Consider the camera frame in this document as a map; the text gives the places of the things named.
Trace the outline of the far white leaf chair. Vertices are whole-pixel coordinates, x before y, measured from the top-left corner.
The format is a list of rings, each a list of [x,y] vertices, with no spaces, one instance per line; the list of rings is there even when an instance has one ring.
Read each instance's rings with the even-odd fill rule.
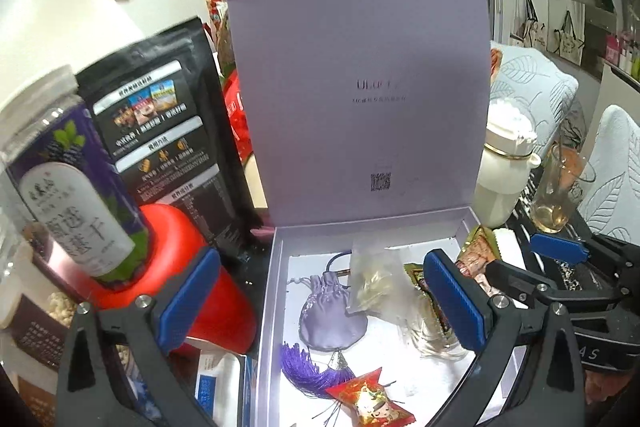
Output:
[[[491,100],[510,98],[533,117],[537,142],[534,152],[541,158],[570,113],[578,81],[565,74],[544,54],[533,48],[490,42],[502,53],[501,64],[490,88]]]

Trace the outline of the open lavender gift box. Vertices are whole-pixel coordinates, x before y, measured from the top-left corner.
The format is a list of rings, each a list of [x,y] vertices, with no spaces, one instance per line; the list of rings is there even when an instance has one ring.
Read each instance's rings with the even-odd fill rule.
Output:
[[[254,424],[319,426],[329,402],[282,375],[302,278],[356,242],[452,251],[474,225],[485,142],[487,0],[226,0],[274,237]]]

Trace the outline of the near white leaf chair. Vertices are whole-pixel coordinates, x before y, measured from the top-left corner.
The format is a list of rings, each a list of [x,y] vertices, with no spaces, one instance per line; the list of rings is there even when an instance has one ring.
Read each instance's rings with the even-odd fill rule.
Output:
[[[625,109],[608,106],[589,158],[596,181],[578,207],[591,232],[639,244],[639,160],[638,124]]]

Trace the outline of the small red candy packet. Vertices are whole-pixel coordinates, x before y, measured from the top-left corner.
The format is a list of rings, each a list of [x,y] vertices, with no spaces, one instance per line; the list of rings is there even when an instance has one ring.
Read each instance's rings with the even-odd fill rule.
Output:
[[[357,426],[408,426],[416,421],[391,400],[380,384],[381,367],[326,389],[326,393],[355,414]]]

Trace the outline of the clear bag of nuts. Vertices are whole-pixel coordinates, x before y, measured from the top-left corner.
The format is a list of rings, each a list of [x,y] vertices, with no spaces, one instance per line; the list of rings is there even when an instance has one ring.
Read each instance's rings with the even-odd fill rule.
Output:
[[[378,239],[356,239],[349,259],[350,313],[373,315],[398,326],[406,324],[414,288],[404,269],[404,250]]]

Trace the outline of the black foil pouch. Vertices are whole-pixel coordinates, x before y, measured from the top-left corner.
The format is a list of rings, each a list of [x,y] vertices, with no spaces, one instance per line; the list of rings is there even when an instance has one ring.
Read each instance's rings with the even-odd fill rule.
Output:
[[[131,43],[76,79],[134,201],[179,209],[210,245],[244,257],[260,220],[201,20]]]

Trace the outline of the blue white carton box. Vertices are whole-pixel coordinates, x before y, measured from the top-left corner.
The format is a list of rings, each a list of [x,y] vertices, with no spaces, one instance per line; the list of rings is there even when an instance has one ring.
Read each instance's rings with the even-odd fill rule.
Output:
[[[257,362],[222,349],[202,351],[195,398],[217,426],[250,427]]]

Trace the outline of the clear drinking glass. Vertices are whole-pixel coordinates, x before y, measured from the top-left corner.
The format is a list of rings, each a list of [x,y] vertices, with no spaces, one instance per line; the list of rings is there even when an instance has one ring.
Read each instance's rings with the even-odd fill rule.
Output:
[[[555,143],[530,204],[529,217],[539,231],[559,233],[584,199],[596,173],[578,150]]]

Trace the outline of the red plastic container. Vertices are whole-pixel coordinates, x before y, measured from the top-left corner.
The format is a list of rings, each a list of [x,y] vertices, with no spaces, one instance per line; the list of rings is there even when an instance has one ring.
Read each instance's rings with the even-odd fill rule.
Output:
[[[155,339],[164,352],[180,348],[189,337],[247,352],[257,333],[256,315],[222,265],[219,251],[175,207],[145,205],[142,213],[153,233],[146,271],[120,291],[93,291],[90,301],[101,309],[115,309],[142,295],[158,301],[166,293],[168,303],[160,306],[155,319]]]

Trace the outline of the multicolour snack bag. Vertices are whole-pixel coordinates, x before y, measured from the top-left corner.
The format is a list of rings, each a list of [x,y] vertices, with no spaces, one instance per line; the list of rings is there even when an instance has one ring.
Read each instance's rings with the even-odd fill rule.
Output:
[[[465,277],[473,279],[491,297],[499,291],[489,284],[485,271],[490,262],[498,259],[500,251],[494,232],[479,225],[465,239],[454,264]]]

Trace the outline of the purple silk sachet with tassel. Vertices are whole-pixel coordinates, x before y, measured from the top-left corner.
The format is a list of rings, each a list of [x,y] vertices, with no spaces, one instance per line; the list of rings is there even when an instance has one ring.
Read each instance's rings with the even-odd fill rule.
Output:
[[[299,313],[299,340],[280,347],[284,377],[303,395],[317,399],[329,399],[330,388],[355,377],[344,351],[368,329],[367,315],[349,310],[350,288],[332,265],[329,261],[321,274],[299,280],[309,289]]]

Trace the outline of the dark red chocolate packet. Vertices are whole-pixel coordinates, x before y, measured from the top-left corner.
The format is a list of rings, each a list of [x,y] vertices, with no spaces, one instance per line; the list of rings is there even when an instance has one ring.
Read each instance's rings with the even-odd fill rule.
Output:
[[[451,327],[447,317],[442,313],[442,309],[439,308],[431,289],[426,283],[422,265],[419,265],[419,263],[409,262],[404,264],[404,269],[411,281],[411,284],[420,291],[421,295],[426,299],[428,313],[434,317],[435,323],[437,324],[436,331],[443,336],[448,336],[451,333]]]

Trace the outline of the purple label mulberry jar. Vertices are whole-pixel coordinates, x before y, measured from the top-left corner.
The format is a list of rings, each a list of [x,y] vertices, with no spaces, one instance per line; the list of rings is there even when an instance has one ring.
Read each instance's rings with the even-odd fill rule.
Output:
[[[17,194],[70,259],[107,288],[146,269],[152,232],[94,127],[69,67],[1,109],[1,159]]]

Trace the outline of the white ceramic jar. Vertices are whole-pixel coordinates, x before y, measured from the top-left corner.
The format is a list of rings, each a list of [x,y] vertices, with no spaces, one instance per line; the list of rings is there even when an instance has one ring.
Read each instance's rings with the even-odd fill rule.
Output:
[[[503,225],[541,159],[537,133],[528,108],[516,98],[489,102],[485,143],[472,209],[484,227]]]

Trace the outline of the white leaf chair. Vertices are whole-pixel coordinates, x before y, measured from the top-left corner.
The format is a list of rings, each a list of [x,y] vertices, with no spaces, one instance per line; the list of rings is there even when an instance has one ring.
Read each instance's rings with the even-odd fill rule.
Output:
[[[578,207],[591,232],[639,244],[639,160],[638,124],[625,109],[608,106],[589,158],[596,181]]]
[[[491,100],[510,98],[533,117],[537,142],[534,152],[541,158],[570,113],[578,81],[565,74],[544,54],[533,48],[490,42],[502,53],[501,64],[490,88]]]

